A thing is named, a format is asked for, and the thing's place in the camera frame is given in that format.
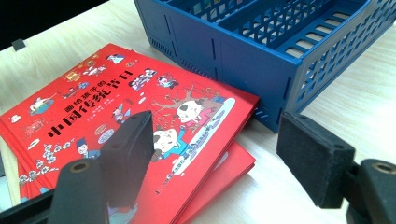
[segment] cartoon illustration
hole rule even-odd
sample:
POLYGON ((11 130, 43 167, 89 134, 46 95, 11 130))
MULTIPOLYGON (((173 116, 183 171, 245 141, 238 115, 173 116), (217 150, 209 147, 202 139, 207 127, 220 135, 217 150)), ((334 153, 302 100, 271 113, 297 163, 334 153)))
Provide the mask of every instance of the cartoon illustration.
POLYGON ((82 82, 82 83, 78 83, 78 86, 76 86, 76 87, 69 88, 69 92, 66 94, 63 94, 64 100, 67 98, 70 98, 72 96, 75 96, 79 90, 85 89, 89 85, 90 84, 88 82, 82 82))
POLYGON ((30 105, 30 115, 34 114, 42 114, 46 112, 50 106, 53 104, 52 97, 56 95, 53 94, 50 98, 42 99, 41 97, 37 97, 35 101, 30 105))
POLYGON ((56 153, 68 149, 71 147, 71 143, 74 142, 74 138, 68 142, 65 142, 62 146, 59 144, 44 144, 44 160, 35 160, 35 168, 36 170, 31 170, 27 174, 28 175, 20 175, 20 186, 25 185, 26 183, 33 182, 37 180, 41 175, 45 175, 46 173, 59 171, 57 167, 51 167, 53 163, 56 162, 56 153))
POLYGON ((125 113, 122 113, 122 107, 123 104, 120 104, 119 107, 113 110, 111 115, 111 118, 114 118, 118 124, 122 124, 127 119, 127 117, 131 115, 131 109, 128 109, 125 113))
POLYGON ((158 85, 164 88, 169 88, 171 90, 178 85, 178 82, 172 77, 172 75, 168 73, 160 77, 157 77, 157 81, 158 81, 158 85))
POLYGON ((184 99, 178 97, 172 98, 169 95, 165 96, 165 99, 173 102, 171 105, 164 105, 158 102, 154 102, 153 105, 158 105, 161 110, 171 108, 176 110, 174 118, 178 118, 186 128, 197 131, 199 128, 205 126, 213 115, 219 110, 224 102, 224 97, 215 95, 211 99, 205 94, 201 94, 201 98, 195 98, 192 96, 194 87, 191 86, 189 90, 185 90, 186 95, 184 99))
POLYGON ((93 67, 93 66, 90 66, 89 68, 87 68, 82 73, 82 75, 85 75, 85 76, 99 76, 99 74, 101 74, 105 70, 106 70, 106 67, 104 65, 96 67, 96 68, 93 67))
POLYGON ((76 93, 78 92, 78 90, 79 90, 79 87, 75 87, 75 88, 71 87, 71 88, 69 88, 69 92, 67 94, 63 94, 64 100, 69 98, 69 97, 75 96, 76 93))
POLYGON ((124 58, 125 58, 125 56, 120 55, 120 54, 113 54, 113 55, 109 55, 106 57, 107 60, 109 60, 113 63, 120 63, 124 58))
POLYGON ((177 134, 175 129, 158 130, 154 132, 154 149, 155 153, 151 161, 160 161, 169 157, 171 154, 189 157, 186 153, 189 144, 185 143, 181 138, 186 132, 184 126, 180 126, 180 132, 177 134))
POLYGON ((82 155, 82 158, 93 158, 96 159, 100 156, 100 150, 88 150, 88 144, 85 138, 80 138, 76 142, 78 153, 82 155))
POLYGON ((68 82, 77 81, 81 78, 81 74, 77 72, 70 72, 64 77, 68 82))
POLYGON ((132 89, 139 91, 142 87, 145 86, 146 83, 149 83, 149 81, 155 74, 157 74, 156 71, 150 68, 146 68, 145 74, 139 75, 134 80, 130 81, 128 85, 132 87, 132 89))
POLYGON ((177 109, 176 116, 188 127, 204 126, 210 120, 209 114, 216 111, 215 107, 204 109, 203 99, 188 101, 177 109))
POLYGON ((90 85, 90 83, 88 83, 88 82, 80 82, 80 83, 78 83, 78 87, 79 87, 80 89, 85 89, 85 88, 87 88, 89 85, 90 85))
POLYGON ((21 119, 21 116, 19 116, 19 115, 13 115, 11 118, 9 118, 9 120, 11 120, 11 123, 16 123, 20 119, 21 119))
POLYGON ((47 123, 49 122, 46 122, 44 118, 34 120, 31 125, 28 125, 23 128, 23 133, 22 133, 23 138, 25 139, 30 138, 33 135, 33 133, 40 130, 44 126, 44 124, 47 123))
POLYGON ((190 147, 186 151, 188 156, 179 156, 178 159, 175 159, 172 162, 172 171, 155 190, 156 194, 160 194, 174 176, 184 176, 184 171, 190 166, 190 164, 192 164, 197 155, 204 149, 212 135, 216 132, 220 124, 225 120, 229 112, 232 110, 234 104, 234 98, 229 98, 224 101, 223 106, 216 112, 216 114, 213 116, 213 119, 211 119, 204 128, 200 129, 195 134, 195 136, 189 142, 190 147))

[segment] plastic basket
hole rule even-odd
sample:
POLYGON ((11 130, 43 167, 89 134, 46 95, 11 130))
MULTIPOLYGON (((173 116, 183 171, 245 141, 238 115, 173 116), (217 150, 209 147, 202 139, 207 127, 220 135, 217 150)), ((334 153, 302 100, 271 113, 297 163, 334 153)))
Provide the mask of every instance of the plastic basket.
POLYGON ((277 132, 395 21, 396 0, 134 0, 150 44, 181 67, 261 97, 277 132))

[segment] stack of books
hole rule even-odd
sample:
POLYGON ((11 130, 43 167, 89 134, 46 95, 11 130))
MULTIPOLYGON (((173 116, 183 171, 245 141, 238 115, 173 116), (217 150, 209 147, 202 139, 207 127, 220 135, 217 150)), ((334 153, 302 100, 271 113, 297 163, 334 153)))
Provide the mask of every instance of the stack of books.
POLYGON ((111 223, 185 223, 253 166, 235 141, 258 97, 108 44, 0 117, 21 201, 56 188, 70 161, 97 158, 135 113, 151 111, 155 153, 134 206, 111 223))

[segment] table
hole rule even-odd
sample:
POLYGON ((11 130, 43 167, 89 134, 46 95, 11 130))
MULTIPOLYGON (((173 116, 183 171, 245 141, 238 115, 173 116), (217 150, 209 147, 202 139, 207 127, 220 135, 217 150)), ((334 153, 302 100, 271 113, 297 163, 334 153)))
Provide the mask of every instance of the table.
MULTIPOLYGON (((357 163, 396 162, 395 40, 394 24, 302 112, 354 146, 357 163)), ((150 46, 134 1, 110 0, 25 40, 25 49, 0 51, 0 114, 107 43, 175 64, 150 46)), ((257 159, 256 166, 194 223, 347 223, 347 202, 332 210, 313 205, 276 155, 276 133, 251 119, 236 140, 257 159)), ((15 157, 3 141, 0 148, 17 204, 15 157)))

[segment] red book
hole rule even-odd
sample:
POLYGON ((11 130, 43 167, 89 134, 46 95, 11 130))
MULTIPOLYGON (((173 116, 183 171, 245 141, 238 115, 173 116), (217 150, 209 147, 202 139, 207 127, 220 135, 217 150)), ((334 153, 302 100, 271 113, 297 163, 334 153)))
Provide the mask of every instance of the red book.
POLYGON ((170 223, 257 102, 250 93, 109 44, 2 115, 0 134, 21 166, 22 197, 32 198, 53 189, 70 161, 98 157, 130 115, 150 110, 156 153, 133 222, 170 223))
POLYGON ((190 223, 200 215, 221 193, 229 189, 253 167, 254 159, 237 142, 233 142, 215 170, 195 194, 177 223, 190 223))

